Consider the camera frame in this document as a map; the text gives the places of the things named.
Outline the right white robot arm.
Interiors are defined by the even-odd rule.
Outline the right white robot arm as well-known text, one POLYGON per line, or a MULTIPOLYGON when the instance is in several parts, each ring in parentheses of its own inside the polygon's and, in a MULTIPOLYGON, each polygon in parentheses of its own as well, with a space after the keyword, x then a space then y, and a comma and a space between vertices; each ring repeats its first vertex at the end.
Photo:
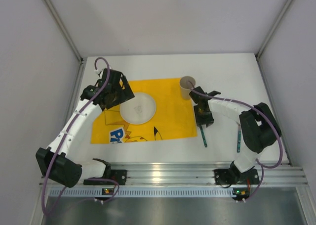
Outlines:
POLYGON ((281 130, 267 104, 261 102, 251 106, 242 101, 211 96, 198 91, 198 88, 192 88, 191 93, 206 99, 212 113, 226 116, 240 126, 240 153, 233 161, 233 167, 240 173, 249 171, 255 163, 266 169, 274 169, 281 164, 283 158, 281 130), (278 142, 279 146, 278 161, 272 166, 262 164, 259 161, 262 152, 275 142, 278 142))

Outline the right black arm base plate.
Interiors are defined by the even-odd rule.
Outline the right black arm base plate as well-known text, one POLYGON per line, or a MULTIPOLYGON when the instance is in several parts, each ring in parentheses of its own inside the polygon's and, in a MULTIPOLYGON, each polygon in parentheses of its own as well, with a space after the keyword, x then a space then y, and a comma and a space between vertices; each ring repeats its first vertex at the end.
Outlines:
POLYGON ((260 181, 258 172, 254 168, 244 173, 235 172, 232 169, 216 169, 214 178, 215 184, 221 186, 247 185, 248 182, 250 185, 257 185, 260 181))

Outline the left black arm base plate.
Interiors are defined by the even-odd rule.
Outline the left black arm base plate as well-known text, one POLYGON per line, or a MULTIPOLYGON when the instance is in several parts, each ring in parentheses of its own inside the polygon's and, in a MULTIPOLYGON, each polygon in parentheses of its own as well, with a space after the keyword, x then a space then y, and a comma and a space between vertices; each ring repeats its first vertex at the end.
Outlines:
MULTIPOLYGON (((127 180, 127 170, 116 170, 111 169, 110 173, 107 173, 102 177, 103 179, 110 179, 116 181, 119 185, 125 185, 127 180)), ((94 180, 84 180, 84 185, 111 185, 112 182, 109 181, 94 181, 94 180)))

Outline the fork with green handle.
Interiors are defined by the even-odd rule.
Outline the fork with green handle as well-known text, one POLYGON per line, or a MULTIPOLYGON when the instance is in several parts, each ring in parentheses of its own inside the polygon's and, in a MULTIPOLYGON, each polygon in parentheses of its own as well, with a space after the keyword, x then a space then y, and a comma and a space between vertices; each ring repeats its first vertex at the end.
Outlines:
POLYGON ((205 138, 203 127, 200 126, 199 128, 200 128, 200 132, 201 132, 201 136, 202 136, 202 140, 203 140, 203 145, 204 145, 205 148, 207 148, 208 145, 207 145, 207 141, 206 141, 206 138, 205 138))

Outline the cream round plate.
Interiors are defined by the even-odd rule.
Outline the cream round plate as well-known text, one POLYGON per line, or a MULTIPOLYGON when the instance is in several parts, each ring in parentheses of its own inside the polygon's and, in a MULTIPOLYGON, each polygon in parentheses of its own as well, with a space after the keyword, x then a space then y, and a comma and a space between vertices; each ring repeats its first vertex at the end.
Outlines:
POLYGON ((156 102, 149 94, 143 92, 137 92, 134 95, 134 98, 120 105, 120 115, 132 125, 147 123, 156 113, 156 102))

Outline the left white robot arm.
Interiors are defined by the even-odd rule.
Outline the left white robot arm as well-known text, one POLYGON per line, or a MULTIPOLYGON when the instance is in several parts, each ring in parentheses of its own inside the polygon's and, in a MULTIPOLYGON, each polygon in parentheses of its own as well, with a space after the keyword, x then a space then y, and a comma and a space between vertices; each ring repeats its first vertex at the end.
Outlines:
POLYGON ((89 178, 105 178, 107 167, 101 159, 74 162, 69 152, 78 149, 85 133, 104 110, 134 98, 126 76, 116 70, 104 70, 95 85, 87 86, 67 124, 47 148, 39 148, 36 160, 45 181, 53 180, 68 188, 89 178))

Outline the yellow printed cloth placemat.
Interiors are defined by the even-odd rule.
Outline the yellow printed cloth placemat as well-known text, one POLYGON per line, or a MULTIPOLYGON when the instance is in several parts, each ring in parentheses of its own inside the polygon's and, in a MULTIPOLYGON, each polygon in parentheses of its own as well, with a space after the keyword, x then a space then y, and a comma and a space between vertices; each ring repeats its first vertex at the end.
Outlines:
POLYGON ((92 125, 92 144, 146 142, 196 137, 192 103, 181 97, 178 78, 131 81, 134 93, 150 95, 156 103, 151 120, 137 125, 124 120, 119 106, 105 110, 92 125))

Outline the beige paper cup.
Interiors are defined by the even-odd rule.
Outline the beige paper cup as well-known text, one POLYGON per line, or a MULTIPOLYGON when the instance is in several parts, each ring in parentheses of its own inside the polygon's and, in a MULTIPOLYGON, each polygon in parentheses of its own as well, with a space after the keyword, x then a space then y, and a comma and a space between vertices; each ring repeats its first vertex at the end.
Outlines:
POLYGON ((184 100, 190 100, 190 92, 191 88, 193 88, 196 84, 196 81, 191 76, 184 76, 179 81, 180 86, 180 94, 184 100))

